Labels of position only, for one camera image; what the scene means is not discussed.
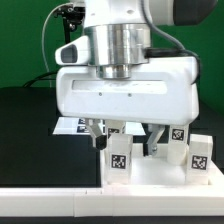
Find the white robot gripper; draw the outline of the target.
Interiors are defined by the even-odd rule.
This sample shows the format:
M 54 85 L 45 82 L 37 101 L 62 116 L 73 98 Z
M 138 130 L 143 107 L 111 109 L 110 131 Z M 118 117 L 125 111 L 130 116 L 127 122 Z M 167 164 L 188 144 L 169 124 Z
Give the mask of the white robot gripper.
M 56 79 L 57 105 L 66 117 L 86 118 L 98 150 L 107 145 L 99 119 L 149 123 L 143 125 L 143 152 L 154 156 L 164 125 L 186 125 L 198 116 L 196 77 L 192 57 L 152 58 L 132 68 L 128 79 L 100 79 L 90 66 L 63 67 Z

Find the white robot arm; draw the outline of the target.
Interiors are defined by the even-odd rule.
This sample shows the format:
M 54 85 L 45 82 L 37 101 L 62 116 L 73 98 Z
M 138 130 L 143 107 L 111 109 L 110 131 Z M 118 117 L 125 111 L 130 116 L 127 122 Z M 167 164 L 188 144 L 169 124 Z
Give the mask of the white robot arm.
M 196 25 L 218 0 L 84 0 L 84 33 L 55 52 L 60 65 L 56 93 L 60 113 L 83 118 L 95 148 L 127 122 L 153 126 L 154 148 L 164 128 L 182 128 L 199 114 L 198 56 L 177 39 L 155 48 L 163 25 Z

